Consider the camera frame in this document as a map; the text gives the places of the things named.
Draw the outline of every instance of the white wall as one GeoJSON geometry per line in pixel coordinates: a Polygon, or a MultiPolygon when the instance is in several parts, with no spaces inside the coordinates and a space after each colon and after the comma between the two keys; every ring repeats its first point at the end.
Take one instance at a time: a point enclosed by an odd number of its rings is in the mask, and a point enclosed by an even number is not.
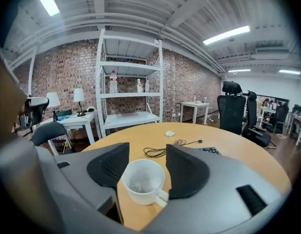
{"type": "Polygon", "coordinates": [[[229,76],[228,81],[237,82],[244,93],[248,90],[258,95],[289,99],[289,109],[294,104],[301,105],[301,80],[262,76],[229,76]]]}

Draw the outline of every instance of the ceiling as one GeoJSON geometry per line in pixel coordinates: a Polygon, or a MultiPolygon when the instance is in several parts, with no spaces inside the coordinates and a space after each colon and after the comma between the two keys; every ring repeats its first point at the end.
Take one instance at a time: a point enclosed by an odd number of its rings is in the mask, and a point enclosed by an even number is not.
{"type": "Polygon", "coordinates": [[[51,17],[39,0],[20,0],[3,49],[14,68],[19,64],[15,60],[36,45],[76,34],[78,39],[94,34],[98,37],[98,30],[106,27],[160,38],[171,49],[183,48],[188,57],[216,73],[241,68],[270,74],[280,69],[301,70],[299,39],[276,0],[55,1],[60,13],[51,17]],[[246,25],[250,26],[249,33],[203,44],[207,38],[246,25]],[[284,47],[288,53],[281,59],[272,56],[259,60],[257,47],[284,47]]]}

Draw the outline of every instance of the plastic bottle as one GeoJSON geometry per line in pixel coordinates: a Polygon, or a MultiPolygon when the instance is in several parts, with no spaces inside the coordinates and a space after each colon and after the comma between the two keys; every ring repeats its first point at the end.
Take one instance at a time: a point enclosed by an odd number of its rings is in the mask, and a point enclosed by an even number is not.
{"type": "Polygon", "coordinates": [[[138,93],[142,93],[143,90],[142,90],[142,84],[141,84],[141,80],[140,79],[137,79],[137,92],[138,93]]]}
{"type": "Polygon", "coordinates": [[[117,93],[117,75],[113,70],[110,76],[110,94],[117,93]]]}
{"type": "Polygon", "coordinates": [[[149,80],[147,80],[145,83],[145,93],[149,93],[149,92],[150,92],[150,82],[149,80]]]}

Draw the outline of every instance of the white mug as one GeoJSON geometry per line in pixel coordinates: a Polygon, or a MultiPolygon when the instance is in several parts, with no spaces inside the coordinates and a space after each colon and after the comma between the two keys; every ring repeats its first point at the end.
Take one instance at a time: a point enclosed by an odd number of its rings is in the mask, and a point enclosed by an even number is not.
{"type": "Polygon", "coordinates": [[[169,194],[162,190],[164,181],[164,170],[149,159],[138,159],[129,163],[122,175],[122,183],[127,193],[140,205],[157,203],[165,207],[169,194]]]}

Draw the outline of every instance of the shelf post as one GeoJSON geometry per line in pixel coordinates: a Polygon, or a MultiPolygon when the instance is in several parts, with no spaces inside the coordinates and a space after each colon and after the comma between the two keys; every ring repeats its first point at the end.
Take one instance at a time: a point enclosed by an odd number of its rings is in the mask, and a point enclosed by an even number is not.
{"type": "Polygon", "coordinates": [[[102,112],[102,104],[101,104],[101,91],[100,91],[100,75],[102,72],[101,66],[101,53],[102,53],[102,45],[104,40],[105,29],[101,29],[100,38],[98,40],[97,53],[96,53],[96,65],[95,65],[95,94],[96,94],[96,106],[97,106],[97,114],[98,121],[102,133],[102,137],[106,137],[106,131],[104,129],[104,120],[103,120],[103,112],[102,112]]]}
{"type": "Polygon", "coordinates": [[[159,117],[160,122],[163,119],[163,104],[164,104],[164,69],[163,69],[163,54],[162,54],[162,41],[159,40],[159,65],[160,65],[160,107],[159,117]]]}

